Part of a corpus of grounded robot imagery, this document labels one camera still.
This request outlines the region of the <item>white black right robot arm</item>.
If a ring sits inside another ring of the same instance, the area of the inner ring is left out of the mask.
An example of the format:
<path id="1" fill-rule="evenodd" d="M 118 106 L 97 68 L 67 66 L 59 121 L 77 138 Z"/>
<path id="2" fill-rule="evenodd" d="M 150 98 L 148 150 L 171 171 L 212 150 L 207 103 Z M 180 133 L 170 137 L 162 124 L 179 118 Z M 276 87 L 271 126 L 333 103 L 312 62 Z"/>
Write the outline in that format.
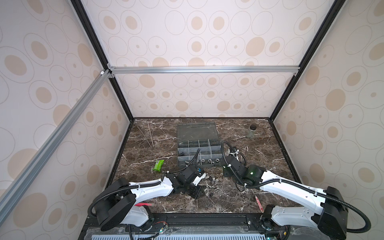
<path id="1" fill-rule="evenodd" d="M 257 165 L 247 166 L 245 161 L 239 160 L 244 155 L 227 141 L 221 142 L 221 148 L 223 174 L 232 177 L 236 185 L 277 194 L 300 204 L 289 208 L 268 205 L 261 217 L 266 231 L 276 226 L 301 226 L 316 228 L 330 239 L 345 240 L 348 233 L 362 234 L 371 229 L 369 217 L 345 202 L 336 188 L 313 188 Z"/>

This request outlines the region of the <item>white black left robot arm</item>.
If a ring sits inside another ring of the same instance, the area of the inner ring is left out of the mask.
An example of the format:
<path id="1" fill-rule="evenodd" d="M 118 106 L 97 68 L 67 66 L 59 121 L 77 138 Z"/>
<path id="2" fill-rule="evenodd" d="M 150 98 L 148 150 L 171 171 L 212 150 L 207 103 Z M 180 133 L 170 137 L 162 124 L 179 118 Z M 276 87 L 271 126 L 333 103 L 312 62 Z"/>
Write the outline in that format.
<path id="1" fill-rule="evenodd" d="M 102 231 L 120 224 L 145 225 L 150 216 L 145 207 L 138 204 L 158 197 L 187 194 L 198 199 L 204 194 L 200 181 L 206 177 L 204 170 L 193 162 L 198 160 L 200 149 L 182 169 L 165 172 L 162 178 L 142 183 L 133 183 L 121 178 L 99 194 L 88 207 L 88 216 L 96 218 Z"/>

